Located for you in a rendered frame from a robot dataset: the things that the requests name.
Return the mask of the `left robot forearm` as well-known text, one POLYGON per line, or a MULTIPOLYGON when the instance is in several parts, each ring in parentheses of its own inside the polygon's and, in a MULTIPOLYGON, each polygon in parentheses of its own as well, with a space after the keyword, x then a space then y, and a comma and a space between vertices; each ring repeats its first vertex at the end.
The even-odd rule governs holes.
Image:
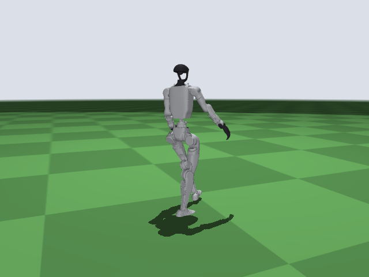
POLYGON ((170 127, 170 130, 171 130, 171 128, 175 127, 174 120, 173 120, 172 116, 165 116, 165 120, 167 121, 167 124, 170 127))

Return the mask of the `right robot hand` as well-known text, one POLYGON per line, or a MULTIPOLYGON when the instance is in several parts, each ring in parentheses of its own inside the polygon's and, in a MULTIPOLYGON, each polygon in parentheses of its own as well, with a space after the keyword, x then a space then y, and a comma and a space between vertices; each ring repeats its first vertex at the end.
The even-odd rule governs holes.
POLYGON ((223 129, 224 132, 227 134, 227 139, 226 140, 228 140, 229 137, 230 137, 230 131, 229 131, 228 127, 225 125, 225 123, 224 123, 224 125, 218 124, 218 126, 220 127, 220 129, 223 129))

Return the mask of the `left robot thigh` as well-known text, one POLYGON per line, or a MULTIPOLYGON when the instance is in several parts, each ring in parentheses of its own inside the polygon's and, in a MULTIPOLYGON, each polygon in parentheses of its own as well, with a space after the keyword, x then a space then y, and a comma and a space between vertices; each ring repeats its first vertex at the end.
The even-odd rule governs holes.
POLYGON ((187 155, 186 155, 183 142, 174 140, 172 138, 172 134, 173 134, 173 131, 169 132, 165 139, 168 143, 172 144, 173 149, 175 150, 175 152, 177 153, 181 161, 182 168, 185 170, 187 169, 187 155))

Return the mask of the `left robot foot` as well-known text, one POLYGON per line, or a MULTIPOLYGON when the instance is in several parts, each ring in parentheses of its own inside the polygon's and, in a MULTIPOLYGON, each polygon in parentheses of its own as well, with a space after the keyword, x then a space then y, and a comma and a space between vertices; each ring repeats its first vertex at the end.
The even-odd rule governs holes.
POLYGON ((201 190, 197 190, 197 194, 194 192, 193 194, 192 194, 192 200, 193 201, 196 201, 196 200, 198 200, 198 198, 199 198, 199 196, 201 195, 201 190))

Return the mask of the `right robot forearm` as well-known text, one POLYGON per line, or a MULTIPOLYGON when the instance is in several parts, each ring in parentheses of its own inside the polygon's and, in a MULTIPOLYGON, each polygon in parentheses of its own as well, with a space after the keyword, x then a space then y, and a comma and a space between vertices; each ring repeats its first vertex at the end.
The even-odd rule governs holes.
MULTIPOLYGON (((218 126, 218 124, 224 125, 224 121, 222 121, 213 110, 212 106, 210 104, 206 105, 206 109, 208 111, 208 117, 210 117, 213 122, 218 126)), ((219 127, 219 126, 218 126, 219 127)))

